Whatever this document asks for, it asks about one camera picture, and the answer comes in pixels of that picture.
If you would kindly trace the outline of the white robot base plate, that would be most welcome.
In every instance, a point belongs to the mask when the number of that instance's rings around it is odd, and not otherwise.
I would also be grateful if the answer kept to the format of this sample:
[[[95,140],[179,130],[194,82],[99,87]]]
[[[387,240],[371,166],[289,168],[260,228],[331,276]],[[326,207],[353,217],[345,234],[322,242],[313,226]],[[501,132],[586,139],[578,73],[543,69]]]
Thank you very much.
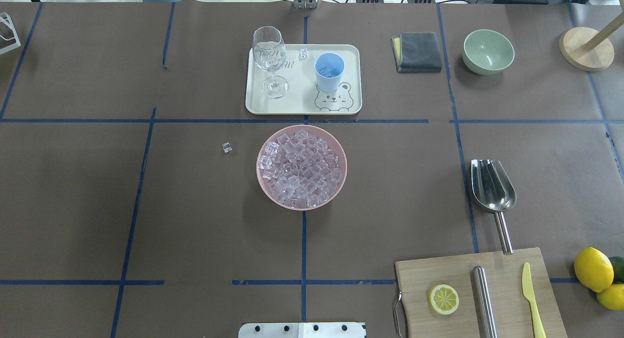
[[[239,338],[366,338],[359,322],[277,322],[243,324]]]

